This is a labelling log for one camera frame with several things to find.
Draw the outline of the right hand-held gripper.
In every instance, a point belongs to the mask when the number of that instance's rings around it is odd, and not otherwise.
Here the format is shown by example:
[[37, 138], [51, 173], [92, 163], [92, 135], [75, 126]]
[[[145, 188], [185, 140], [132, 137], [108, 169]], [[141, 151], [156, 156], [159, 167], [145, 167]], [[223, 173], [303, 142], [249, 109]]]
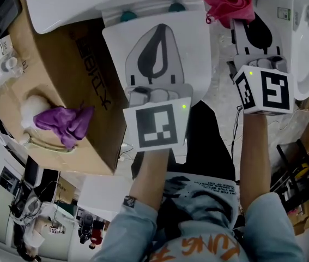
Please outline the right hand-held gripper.
[[233, 59], [233, 83], [236, 85], [246, 114], [280, 115], [293, 112], [293, 75], [288, 73], [283, 56], [249, 55], [249, 44], [271, 54], [272, 32], [255, 13], [248, 25], [231, 20], [232, 43], [237, 56]]

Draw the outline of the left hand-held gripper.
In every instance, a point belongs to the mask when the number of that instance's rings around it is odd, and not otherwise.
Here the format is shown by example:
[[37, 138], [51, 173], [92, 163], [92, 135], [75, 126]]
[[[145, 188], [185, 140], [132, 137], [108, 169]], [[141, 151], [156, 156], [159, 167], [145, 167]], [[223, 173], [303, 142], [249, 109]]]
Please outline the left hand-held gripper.
[[184, 84], [177, 43], [170, 26], [152, 27], [136, 42], [125, 61], [123, 110], [129, 137], [137, 152], [184, 144], [193, 88]]

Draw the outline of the white toilet with tank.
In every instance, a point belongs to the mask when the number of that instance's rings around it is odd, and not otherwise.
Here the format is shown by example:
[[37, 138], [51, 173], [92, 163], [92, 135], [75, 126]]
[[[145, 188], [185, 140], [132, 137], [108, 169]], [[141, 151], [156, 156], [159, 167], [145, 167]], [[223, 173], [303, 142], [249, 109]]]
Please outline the white toilet with tank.
[[145, 32], [164, 23], [172, 29], [184, 81], [193, 87], [192, 102], [206, 94], [213, 75], [211, 27], [204, 0], [26, 0], [35, 31], [50, 33], [79, 21], [102, 18], [107, 44], [122, 88], [127, 88], [125, 61]]

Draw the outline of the pink cloth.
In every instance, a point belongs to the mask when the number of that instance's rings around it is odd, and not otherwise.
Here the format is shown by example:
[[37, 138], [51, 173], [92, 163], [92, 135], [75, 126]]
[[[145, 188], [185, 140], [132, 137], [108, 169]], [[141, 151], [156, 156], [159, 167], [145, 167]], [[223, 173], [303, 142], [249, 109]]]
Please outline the pink cloth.
[[210, 6], [206, 14], [206, 23], [219, 21], [227, 29], [231, 28], [233, 19], [244, 20], [247, 24], [255, 18], [253, 0], [204, 0]]

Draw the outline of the person's left forearm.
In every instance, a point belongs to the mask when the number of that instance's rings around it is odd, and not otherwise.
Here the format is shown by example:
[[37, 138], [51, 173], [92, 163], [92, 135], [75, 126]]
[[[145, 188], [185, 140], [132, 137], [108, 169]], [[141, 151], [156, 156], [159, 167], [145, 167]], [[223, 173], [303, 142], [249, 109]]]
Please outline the person's left forearm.
[[166, 181], [168, 159], [168, 149], [137, 153], [134, 164], [140, 167], [129, 196], [158, 211]]

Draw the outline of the person's right forearm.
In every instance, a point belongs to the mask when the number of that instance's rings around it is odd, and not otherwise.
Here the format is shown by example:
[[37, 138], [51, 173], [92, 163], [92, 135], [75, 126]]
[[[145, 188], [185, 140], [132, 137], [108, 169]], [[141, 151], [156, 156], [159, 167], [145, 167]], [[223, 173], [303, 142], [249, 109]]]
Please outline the person's right forearm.
[[245, 114], [243, 120], [240, 203], [247, 211], [255, 199], [270, 192], [271, 167], [266, 116]]

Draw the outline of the white toilet with raised lid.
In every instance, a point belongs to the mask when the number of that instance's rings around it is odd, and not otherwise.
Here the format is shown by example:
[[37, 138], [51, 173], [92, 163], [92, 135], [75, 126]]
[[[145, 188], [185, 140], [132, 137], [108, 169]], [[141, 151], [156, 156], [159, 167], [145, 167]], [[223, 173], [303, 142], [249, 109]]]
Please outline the white toilet with raised lid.
[[276, 26], [288, 71], [294, 76], [294, 97], [309, 97], [309, 0], [257, 0]]

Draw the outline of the large cardboard box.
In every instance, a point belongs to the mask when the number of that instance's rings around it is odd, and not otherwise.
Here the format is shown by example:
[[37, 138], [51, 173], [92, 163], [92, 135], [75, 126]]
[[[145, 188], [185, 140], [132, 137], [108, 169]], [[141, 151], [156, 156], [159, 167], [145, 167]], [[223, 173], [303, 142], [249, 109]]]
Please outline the large cardboard box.
[[71, 153], [56, 153], [34, 145], [27, 152], [40, 166], [59, 171], [112, 175], [125, 134], [123, 109], [127, 99], [102, 36], [104, 23], [94, 19], [38, 34], [26, 0], [9, 26], [13, 47], [24, 72], [0, 87], [0, 119], [16, 141], [23, 139], [20, 107], [32, 95], [53, 106], [95, 110], [87, 135]]

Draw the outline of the person's black trousers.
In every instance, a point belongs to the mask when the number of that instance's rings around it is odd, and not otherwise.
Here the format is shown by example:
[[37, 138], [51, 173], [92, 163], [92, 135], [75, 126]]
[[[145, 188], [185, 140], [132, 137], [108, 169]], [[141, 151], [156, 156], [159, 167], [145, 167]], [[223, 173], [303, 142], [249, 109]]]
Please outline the person's black trousers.
[[235, 181], [235, 167], [222, 137], [214, 111], [200, 101], [189, 115], [187, 125], [186, 162], [175, 161], [172, 150], [169, 152], [167, 171], [176, 181], [188, 181], [189, 176], [201, 176]]

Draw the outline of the purple cloth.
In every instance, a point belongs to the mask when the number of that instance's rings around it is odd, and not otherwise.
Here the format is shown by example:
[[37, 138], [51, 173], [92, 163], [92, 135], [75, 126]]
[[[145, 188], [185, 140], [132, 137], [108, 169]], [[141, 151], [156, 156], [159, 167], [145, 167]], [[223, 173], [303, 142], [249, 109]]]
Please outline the purple cloth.
[[52, 131], [69, 150], [82, 140], [88, 131], [95, 108], [67, 109], [59, 106], [34, 116], [35, 126]]

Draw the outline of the white fluffy ball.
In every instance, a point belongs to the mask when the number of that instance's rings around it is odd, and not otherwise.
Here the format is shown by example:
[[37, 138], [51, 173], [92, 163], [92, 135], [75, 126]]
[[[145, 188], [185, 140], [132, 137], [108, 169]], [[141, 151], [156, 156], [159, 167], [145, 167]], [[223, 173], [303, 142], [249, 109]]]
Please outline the white fluffy ball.
[[21, 113], [21, 126], [24, 129], [34, 128], [37, 129], [34, 123], [34, 117], [51, 108], [48, 100], [42, 96], [32, 95], [28, 97], [20, 108]]

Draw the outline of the black metal rack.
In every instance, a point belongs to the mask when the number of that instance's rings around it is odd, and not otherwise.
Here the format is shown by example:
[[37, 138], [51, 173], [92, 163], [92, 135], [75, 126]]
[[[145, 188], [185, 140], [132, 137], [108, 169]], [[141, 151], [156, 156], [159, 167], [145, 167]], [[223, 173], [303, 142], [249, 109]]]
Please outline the black metal rack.
[[287, 212], [309, 200], [309, 153], [301, 140], [277, 145], [280, 168], [271, 178], [271, 192], [279, 195]]

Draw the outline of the small white box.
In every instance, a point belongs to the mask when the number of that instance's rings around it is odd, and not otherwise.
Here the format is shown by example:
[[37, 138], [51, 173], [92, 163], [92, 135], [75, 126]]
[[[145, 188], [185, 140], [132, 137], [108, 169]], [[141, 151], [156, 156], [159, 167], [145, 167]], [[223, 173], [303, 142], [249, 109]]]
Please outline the small white box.
[[0, 60], [13, 50], [13, 44], [10, 35], [0, 39]]

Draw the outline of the person's light blue shirt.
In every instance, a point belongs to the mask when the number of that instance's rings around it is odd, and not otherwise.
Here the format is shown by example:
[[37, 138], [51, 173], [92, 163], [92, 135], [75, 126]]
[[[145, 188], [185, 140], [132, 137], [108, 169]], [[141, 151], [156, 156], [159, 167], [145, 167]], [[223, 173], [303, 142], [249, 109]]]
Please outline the person's light blue shirt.
[[246, 211], [237, 239], [235, 182], [168, 172], [162, 198], [173, 221], [159, 225], [151, 207], [126, 196], [92, 262], [305, 262], [291, 222], [276, 193]]

